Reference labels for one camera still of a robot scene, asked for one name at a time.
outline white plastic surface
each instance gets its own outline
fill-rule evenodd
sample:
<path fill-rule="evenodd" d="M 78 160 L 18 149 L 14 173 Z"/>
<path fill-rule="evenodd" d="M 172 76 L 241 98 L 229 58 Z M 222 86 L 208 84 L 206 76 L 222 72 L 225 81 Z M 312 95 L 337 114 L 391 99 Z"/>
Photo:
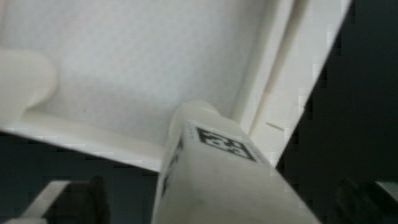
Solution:
<path fill-rule="evenodd" d="M 26 50 L 0 50 L 0 127 L 51 96 L 57 70 L 48 58 Z"/>
<path fill-rule="evenodd" d="M 202 108 L 172 120 L 153 224 L 320 223 L 236 123 Z"/>
<path fill-rule="evenodd" d="M 9 0 L 0 45 L 41 51 L 60 87 L 39 108 L 163 144 L 185 101 L 232 111 L 268 0 Z"/>
<path fill-rule="evenodd" d="M 348 2 L 0 1 L 0 47 L 41 52 L 60 75 L 3 131 L 158 171 L 172 112 L 201 99 L 275 164 Z"/>

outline dark background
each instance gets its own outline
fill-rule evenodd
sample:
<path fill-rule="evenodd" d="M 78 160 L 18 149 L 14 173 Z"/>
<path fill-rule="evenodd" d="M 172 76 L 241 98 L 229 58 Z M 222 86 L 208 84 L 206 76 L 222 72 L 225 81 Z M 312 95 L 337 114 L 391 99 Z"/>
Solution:
<path fill-rule="evenodd" d="M 357 0 L 279 171 L 325 220 L 339 179 L 398 177 L 398 1 Z"/>
<path fill-rule="evenodd" d="M 0 223 L 19 217 L 51 180 L 105 180 L 110 223 L 149 224 L 156 173 L 0 133 Z"/>

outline white panel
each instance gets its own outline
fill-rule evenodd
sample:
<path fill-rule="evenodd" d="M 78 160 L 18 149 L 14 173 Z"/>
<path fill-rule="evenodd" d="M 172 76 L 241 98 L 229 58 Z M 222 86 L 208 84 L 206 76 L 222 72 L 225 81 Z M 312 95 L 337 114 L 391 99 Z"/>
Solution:
<path fill-rule="evenodd" d="M 229 115 L 266 0 L 9 0 L 0 44 L 42 52 L 60 87 L 41 111 L 163 144 L 172 111 Z"/>
<path fill-rule="evenodd" d="M 250 137 L 277 164 L 348 10 L 350 0 L 296 0 Z"/>

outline black and white label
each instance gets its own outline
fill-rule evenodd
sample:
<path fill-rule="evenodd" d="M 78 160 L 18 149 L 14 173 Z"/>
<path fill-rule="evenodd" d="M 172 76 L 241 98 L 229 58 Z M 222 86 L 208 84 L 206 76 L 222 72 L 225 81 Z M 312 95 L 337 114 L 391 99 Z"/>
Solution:
<path fill-rule="evenodd" d="M 202 128 L 195 127 L 195 129 L 199 140 L 206 145 L 209 145 L 213 148 L 220 149 L 222 151 L 229 152 L 231 154 L 234 154 L 236 156 L 256 162 L 252 154 L 241 142 L 238 142 L 220 134 L 215 134 Z"/>

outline qr code sticker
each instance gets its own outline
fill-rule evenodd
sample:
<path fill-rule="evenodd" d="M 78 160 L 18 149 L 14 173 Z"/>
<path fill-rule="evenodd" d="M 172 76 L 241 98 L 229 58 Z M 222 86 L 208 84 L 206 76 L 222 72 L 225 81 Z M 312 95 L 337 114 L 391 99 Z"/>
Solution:
<path fill-rule="evenodd" d="M 201 142 L 206 145 L 209 145 L 222 151 L 229 152 L 231 154 L 234 154 L 236 156 L 256 162 L 245 144 L 241 142 L 234 141 L 232 139 L 229 139 L 227 137 L 224 137 L 222 135 L 215 134 L 213 132 L 206 131 L 201 128 L 197 128 L 197 134 Z"/>

